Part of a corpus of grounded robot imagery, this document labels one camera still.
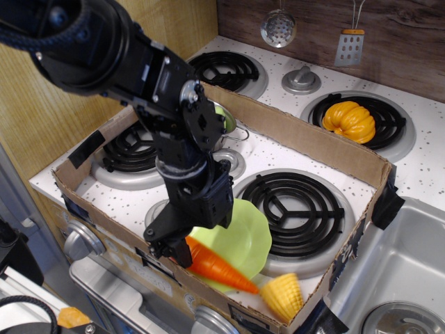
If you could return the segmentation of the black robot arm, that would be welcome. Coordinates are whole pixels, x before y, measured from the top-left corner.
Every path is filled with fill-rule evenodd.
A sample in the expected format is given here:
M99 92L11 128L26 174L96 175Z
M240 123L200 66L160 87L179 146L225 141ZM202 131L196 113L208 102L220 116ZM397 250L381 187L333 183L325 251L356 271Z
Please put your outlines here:
M194 68L150 40L116 1L2 1L1 42L27 51L65 92L134 108L170 199L144 238L154 257L192 265L186 235L196 226L227 227L233 207L229 167L212 156L225 118Z

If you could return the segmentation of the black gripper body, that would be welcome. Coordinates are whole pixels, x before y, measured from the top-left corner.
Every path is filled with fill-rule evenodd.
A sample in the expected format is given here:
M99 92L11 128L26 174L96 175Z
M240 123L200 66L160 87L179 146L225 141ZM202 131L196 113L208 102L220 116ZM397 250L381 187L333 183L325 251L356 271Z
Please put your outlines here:
M234 206L229 170L228 161L212 161L197 177L181 181L166 179L169 203L144 231L145 240L165 241L195 226L228 228Z

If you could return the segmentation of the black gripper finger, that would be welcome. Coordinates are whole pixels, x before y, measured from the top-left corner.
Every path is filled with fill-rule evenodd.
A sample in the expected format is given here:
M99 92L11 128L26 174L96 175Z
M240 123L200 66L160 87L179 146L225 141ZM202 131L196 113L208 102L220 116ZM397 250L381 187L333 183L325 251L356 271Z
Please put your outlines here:
M151 241L149 243L149 252L156 259L170 257L170 247L164 241Z
M170 257L181 267L188 268L192 265L192 255L184 238L169 241Z

